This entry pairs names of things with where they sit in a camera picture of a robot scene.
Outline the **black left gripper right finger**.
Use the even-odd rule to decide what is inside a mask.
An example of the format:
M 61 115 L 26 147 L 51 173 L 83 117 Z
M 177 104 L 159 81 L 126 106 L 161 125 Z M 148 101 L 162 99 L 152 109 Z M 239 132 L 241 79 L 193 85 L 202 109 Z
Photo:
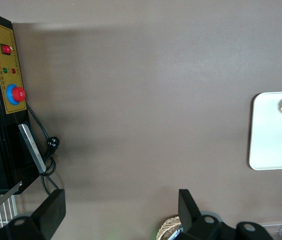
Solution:
M 261 225 L 242 221 L 232 228 L 211 214 L 202 214 L 187 189 L 178 192 L 178 216 L 183 232 L 178 240 L 271 240 Z

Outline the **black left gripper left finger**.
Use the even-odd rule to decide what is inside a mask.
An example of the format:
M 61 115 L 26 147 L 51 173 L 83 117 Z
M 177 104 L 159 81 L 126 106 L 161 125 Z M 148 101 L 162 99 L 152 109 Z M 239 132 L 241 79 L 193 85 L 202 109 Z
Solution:
M 30 215 L 0 228 L 0 240 L 50 240 L 66 216 L 64 189 L 54 190 Z

